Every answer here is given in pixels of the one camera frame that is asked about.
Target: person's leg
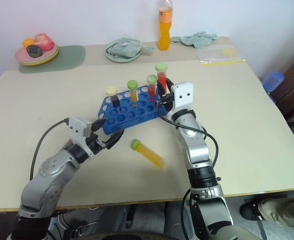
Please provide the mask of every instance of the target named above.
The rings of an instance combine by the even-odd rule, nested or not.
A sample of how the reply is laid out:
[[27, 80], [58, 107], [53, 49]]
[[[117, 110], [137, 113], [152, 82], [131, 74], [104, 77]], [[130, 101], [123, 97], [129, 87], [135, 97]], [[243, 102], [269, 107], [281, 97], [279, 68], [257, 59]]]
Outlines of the person's leg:
[[294, 198], [266, 199], [258, 209], [267, 221], [294, 228]]

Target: blue test tube rack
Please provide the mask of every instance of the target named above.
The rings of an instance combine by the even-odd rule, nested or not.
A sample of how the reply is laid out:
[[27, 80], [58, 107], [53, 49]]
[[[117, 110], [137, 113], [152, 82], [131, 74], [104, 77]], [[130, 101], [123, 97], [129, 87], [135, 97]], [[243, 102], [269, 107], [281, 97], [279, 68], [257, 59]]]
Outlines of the blue test tube rack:
[[[138, 87], [137, 107], [133, 106], [134, 102], [131, 101], [129, 91], [118, 93], [118, 97], [119, 107], [114, 107], [110, 98], [105, 97], [98, 112], [100, 119], [107, 118], [102, 126], [105, 134], [112, 134], [119, 129], [126, 129], [158, 117], [156, 111], [156, 102], [159, 100], [158, 94], [150, 96], [147, 85]], [[167, 114], [163, 105], [159, 106], [159, 112], [162, 115]]]

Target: black shoe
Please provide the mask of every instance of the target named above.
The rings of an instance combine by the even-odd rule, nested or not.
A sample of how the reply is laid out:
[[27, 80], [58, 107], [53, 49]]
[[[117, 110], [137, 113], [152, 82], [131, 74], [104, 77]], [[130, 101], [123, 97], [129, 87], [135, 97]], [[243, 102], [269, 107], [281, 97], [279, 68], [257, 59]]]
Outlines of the black shoe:
[[240, 207], [240, 214], [243, 218], [251, 221], [264, 219], [261, 212], [259, 211], [258, 204], [255, 202], [243, 204]]

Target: gray cloth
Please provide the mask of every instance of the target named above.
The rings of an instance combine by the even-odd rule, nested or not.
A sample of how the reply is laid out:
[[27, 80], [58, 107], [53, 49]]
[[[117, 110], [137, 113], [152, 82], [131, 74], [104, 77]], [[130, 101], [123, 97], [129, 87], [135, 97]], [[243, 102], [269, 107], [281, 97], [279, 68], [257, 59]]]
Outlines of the gray cloth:
[[294, 228], [294, 198], [266, 199], [258, 208], [267, 221]]
[[201, 31], [192, 36], [173, 36], [171, 38], [171, 42], [182, 43], [187, 46], [193, 45], [196, 49], [200, 49], [210, 45], [212, 41], [217, 39], [218, 39], [218, 36], [215, 33], [208, 34], [204, 31]]

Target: test tube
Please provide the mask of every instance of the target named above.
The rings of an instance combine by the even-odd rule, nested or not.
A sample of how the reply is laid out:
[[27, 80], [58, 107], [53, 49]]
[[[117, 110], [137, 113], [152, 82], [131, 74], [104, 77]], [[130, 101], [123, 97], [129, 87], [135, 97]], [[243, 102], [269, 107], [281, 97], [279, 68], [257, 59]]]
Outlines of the test tube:
[[133, 107], [137, 107], [137, 102], [138, 102], [138, 82], [136, 80], [130, 80], [127, 83], [127, 87], [130, 90], [130, 98], [131, 101], [133, 102]]
[[148, 92], [149, 92], [149, 96], [150, 101], [154, 102], [155, 101], [155, 95], [156, 95], [156, 83], [157, 83], [157, 76], [152, 74], [149, 75], [147, 77], [147, 81], [148, 81]]
[[115, 86], [108, 86], [106, 88], [106, 93], [109, 95], [110, 101], [115, 108], [120, 106], [120, 101], [117, 95], [117, 88]]
[[147, 148], [139, 140], [134, 140], [131, 144], [131, 148], [149, 159], [157, 167], [163, 167], [165, 165], [162, 157], [157, 155], [155, 152]]
[[167, 69], [168, 69], [168, 65], [165, 62], [156, 63], [156, 71], [157, 71], [158, 80], [163, 86], [165, 90], [165, 94], [167, 94], [167, 76], [166, 76]]

